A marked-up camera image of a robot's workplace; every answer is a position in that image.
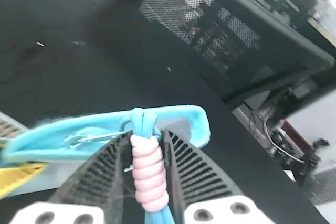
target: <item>cable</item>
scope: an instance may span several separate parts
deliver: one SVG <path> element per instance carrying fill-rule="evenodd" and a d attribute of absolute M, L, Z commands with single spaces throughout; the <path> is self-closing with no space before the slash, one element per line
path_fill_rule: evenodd
<path fill-rule="evenodd" d="M 293 160 L 301 163 L 301 164 L 304 164 L 305 162 L 297 157 L 294 157 L 293 155 L 289 154 L 288 152 L 286 152 L 284 149 L 282 149 L 280 146 L 278 146 L 276 143 L 273 142 L 271 136 L 269 135 L 268 131 L 267 131 L 267 121 L 269 119 L 270 115 L 267 115 L 265 116 L 265 118 L 263 119 L 263 126 L 264 126 L 264 132 L 268 138 L 268 140 L 271 142 L 271 144 L 276 148 L 278 149 L 279 151 L 283 152 L 284 154 L 286 154 L 287 156 L 289 156 L 290 158 L 292 158 Z"/>

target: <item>blue cloth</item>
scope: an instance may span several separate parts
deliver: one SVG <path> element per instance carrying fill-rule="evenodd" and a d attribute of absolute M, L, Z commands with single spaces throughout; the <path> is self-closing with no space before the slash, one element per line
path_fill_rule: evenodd
<path fill-rule="evenodd" d="M 135 108 L 131 113 L 131 122 L 133 133 L 137 136 L 151 138 L 153 135 L 158 134 L 155 129 L 155 122 L 157 114 L 146 111 L 141 108 Z M 145 212 L 145 224 L 175 224 L 172 212 L 169 206 L 166 206 L 159 212 L 151 213 Z"/>

